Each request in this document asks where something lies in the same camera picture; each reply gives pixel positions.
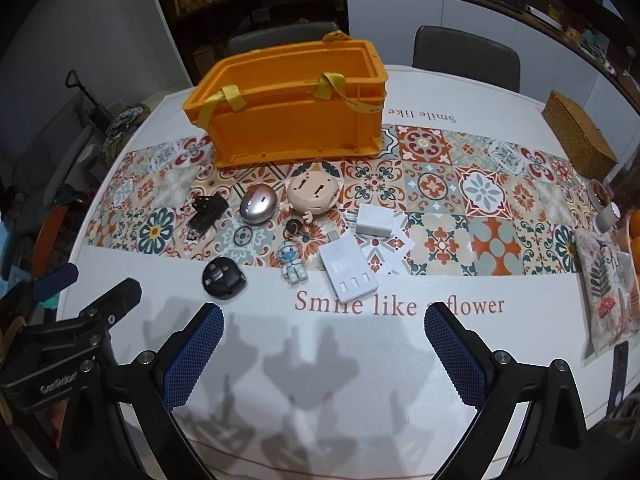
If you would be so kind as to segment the beige cartoon doll head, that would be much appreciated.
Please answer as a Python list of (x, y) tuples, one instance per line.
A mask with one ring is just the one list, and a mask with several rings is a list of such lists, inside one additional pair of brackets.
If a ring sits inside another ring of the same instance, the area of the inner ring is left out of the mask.
[(283, 210), (297, 214), (309, 226), (336, 205), (340, 192), (340, 182), (333, 174), (318, 162), (304, 162), (286, 180)]

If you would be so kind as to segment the dark chair right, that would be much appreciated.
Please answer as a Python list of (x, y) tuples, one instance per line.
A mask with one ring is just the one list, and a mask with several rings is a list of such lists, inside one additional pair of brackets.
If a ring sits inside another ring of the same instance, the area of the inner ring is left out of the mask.
[(414, 37), (412, 66), (514, 92), (521, 88), (521, 61), (513, 49), (462, 30), (421, 26)]

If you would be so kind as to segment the black handled shovel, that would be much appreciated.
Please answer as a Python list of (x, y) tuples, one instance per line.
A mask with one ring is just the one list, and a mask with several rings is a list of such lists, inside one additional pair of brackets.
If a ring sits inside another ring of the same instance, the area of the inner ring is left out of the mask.
[(89, 90), (82, 84), (76, 70), (70, 70), (65, 78), (67, 89), (78, 89), (90, 103), (88, 117), (101, 131), (105, 131), (112, 123), (113, 116), (108, 109), (99, 103)]

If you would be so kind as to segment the patterned tile table runner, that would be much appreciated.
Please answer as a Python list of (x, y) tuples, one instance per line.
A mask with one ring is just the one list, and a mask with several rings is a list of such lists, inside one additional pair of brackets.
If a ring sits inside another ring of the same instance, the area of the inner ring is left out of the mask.
[[(98, 201), (85, 235), (90, 246), (143, 255), (246, 266), (280, 266), (279, 246), (294, 242), (305, 268), (319, 269), (320, 247), (349, 232), (343, 212), (361, 204), (407, 215), (410, 275), (574, 273), (574, 233), (593, 226), (589, 183), (563, 157), (518, 144), (434, 128), (387, 125), (375, 158), (324, 160), (337, 178), (337, 203), (309, 225), (283, 210), (285, 183), (297, 164), (219, 169), (212, 144), (197, 136), (127, 153)], [(241, 200), (265, 183), (278, 208), (250, 226)], [(199, 236), (188, 221), (198, 196), (219, 193), (224, 215)]]

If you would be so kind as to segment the dark chair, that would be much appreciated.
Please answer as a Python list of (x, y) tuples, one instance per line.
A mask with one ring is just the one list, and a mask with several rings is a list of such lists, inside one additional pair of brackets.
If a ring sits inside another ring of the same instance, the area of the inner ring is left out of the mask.
[(298, 23), (278, 26), (235, 36), (228, 42), (230, 55), (238, 55), (253, 50), (279, 47), (285, 44), (318, 41), (330, 32), (340, 28), (333, 22)]
[(412, 66), (514, 92), (521, 88), (521, 61), (513, 49), (462, 30), (421, 26), (414, 37)]

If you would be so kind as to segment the white cup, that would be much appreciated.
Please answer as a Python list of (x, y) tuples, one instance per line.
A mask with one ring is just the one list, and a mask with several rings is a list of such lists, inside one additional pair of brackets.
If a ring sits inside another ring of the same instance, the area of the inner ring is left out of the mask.
[(620, 221), (620, 208), (616, 203), (611, 202), (604, 206), (593, 219), (594, 228), (598, 233), (604, 234), (616, 226), (616, 223)]

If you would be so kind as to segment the white usb power strip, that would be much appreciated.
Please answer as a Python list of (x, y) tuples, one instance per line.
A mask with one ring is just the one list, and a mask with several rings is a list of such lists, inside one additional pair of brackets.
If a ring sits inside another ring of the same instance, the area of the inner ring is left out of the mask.
[(357, 240), (350, 233), (320, 247), (320, 258), (329, 281), (342, 304), (378, 289)]

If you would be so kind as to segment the black round gadget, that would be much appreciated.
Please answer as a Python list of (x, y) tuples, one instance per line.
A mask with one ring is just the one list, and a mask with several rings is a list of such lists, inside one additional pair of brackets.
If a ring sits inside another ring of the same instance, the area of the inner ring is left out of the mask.
[(217, 257), (206, 264), (202, 284), (209, 296), (230, 300), (242, 292), (246, 285), (246, 277), (231, 258)]

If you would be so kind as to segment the oranges in basket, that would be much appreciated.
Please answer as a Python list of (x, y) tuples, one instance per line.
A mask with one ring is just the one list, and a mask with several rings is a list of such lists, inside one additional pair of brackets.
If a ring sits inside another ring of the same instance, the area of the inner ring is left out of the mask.
[(620, 247), (625, 252), (638, 257), (639, 255), (639, 240), (640, 240), (640, 210), (635, 209), (628, 214), (626, 218), (626, 224), (623, 229), (620, 230)]

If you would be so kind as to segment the white wall charger cube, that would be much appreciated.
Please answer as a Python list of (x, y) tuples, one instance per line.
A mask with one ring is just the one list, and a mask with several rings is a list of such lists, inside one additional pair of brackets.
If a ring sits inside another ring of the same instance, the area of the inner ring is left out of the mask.
[(358, 208), (356, 232), (362, 235), (390, 237), (394, 227), (392, 208), (361, 204)]

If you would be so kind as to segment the patterned fabric bundle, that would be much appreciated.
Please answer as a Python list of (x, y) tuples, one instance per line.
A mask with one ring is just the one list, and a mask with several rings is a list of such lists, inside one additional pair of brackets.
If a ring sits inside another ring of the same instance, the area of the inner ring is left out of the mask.
[(132, 136), (149, 117), (151, 111), (144, 103), (127, 106), (112, 121), (106, 130), (106, 138), (102, 148), (102, 156), (107, 166), (112, 166), (120, 152), (128, 144)]

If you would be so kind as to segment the small medic figurine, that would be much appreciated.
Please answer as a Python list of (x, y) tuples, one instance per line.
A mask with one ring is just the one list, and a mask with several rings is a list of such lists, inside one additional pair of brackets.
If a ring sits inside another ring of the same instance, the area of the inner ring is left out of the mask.
[(279, 246), (277, 256), (281, 263), (282, 276), (288, 284), (296, 285), (306, 281), (308, 274), (294, 242), (285, 240)]

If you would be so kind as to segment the black smartphone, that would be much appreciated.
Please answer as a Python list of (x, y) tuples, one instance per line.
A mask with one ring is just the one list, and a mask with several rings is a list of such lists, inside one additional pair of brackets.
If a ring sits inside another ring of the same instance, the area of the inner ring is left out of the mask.
[(628, 365), (628, 341), (616, 344), (613, 350), (613, 366), (610, 395), (606, 414), (613, 414), (623, 402)]

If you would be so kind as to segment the embroidered cloth cushion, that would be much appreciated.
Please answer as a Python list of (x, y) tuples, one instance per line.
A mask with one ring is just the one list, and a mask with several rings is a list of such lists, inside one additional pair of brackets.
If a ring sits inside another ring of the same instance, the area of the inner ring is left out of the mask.
[(631, 254), (611, 237), (575, 231), (579, 270), (589, 310), (593, 352), (601, 353), (639, 331), (639, 289)]

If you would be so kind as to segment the orange plastic storage crate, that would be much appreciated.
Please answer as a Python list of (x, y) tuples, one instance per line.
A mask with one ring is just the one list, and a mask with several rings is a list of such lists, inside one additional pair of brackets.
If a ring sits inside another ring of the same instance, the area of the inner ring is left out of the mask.
[(330, 32), (225, 58), (183, 111), (218, 167), (369, 157), (383, 147), (387, 79), (370, 41)]

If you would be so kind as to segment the black clip mount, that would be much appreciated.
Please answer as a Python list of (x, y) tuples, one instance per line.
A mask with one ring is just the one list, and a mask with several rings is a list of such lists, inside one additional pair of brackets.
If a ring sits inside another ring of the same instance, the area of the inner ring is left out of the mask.
[(203, 236), (229, 208), (228, 202), (219, 194), (198, 196), (193, 203), (194, 216), (188, 221), (189, 228)]

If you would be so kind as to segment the dark chair left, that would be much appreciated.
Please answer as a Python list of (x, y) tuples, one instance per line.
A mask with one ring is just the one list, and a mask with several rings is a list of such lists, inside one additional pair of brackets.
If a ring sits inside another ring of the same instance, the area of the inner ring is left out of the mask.
[(235, 36), (228, 42), (230, 55), (238, 55), (253, 50), (279, 47), (285, 44), (318, 41), (330, 32), (340, 28), (333, 22), (298, 23), (278, 26)]

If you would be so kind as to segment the silver egg-shaped case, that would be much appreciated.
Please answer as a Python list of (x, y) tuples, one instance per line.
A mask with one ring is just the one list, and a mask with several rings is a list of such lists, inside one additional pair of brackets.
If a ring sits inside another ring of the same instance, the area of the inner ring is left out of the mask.
[(244, 194), (240, 216), (250, 226), (259, 226), (271, 219), (278, 208), (277, 194), (265, 183), (253, 184)]

